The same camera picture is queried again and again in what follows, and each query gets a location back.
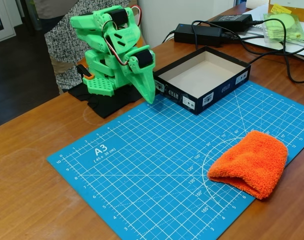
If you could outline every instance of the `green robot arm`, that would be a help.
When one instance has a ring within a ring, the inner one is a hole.
[[[70,19],[79,39],[93,49],[85,53],[88,71],[83,83],[89,93],[113,96],[114,90],[134,85],[147,102],[155,98],[150,46],[135,47],[141,32],[131,8],[112,6]]]

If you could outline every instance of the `power adapter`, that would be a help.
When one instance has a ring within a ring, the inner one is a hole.
[[[245,32],[251,26],[249,23],[252,21],[253,19],[251,14],[239,14],[220,15],[210,21],[210,23],[229,29],[233,32]]]
[[[219,47],[225,33],[222,28],[202,25],[194,26],[197,43],[200,45]],[[177,43],[195,44],[195,35],[191,24],[179,24],[174,31],[174,41]]]

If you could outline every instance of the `wooden desk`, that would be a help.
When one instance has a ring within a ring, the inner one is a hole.
[[[245,10],[242,4],[225,14]],[[195,46],[170,40],[153,50],[160,69]],[[238,43],[218,50],[245,62],[255,57]],[[290,62],[293,77],[304,80],[304,62]],[[250,80],[304,105],[304,84],[288,80],[282,57],[255,62]],[[142,102],[101,119],[86,102],[65,93],[0,126],[0,239],[118,239],[46,157]],[[254,201],[220,239],[304,239],[304,149],[285,169],[272,196]]]

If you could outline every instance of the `cardboard box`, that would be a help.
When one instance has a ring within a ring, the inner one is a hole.
[[[291,11],[291,14],[297,15],[300,22],[304,22],[304,0],[269,0],[268,12],[271,12],[274,4]]]
[[[160,94],[195,115],[249,80],[251,65],[203,47],[154,73]]]

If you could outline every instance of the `cutting mat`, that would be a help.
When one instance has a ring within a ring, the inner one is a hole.
[[[281,140],[288,164],[304,106],[251,82],[198,116],[158,95],[48,161],[122,239],[216,239],[254,198],[207,172],[251,130]]]

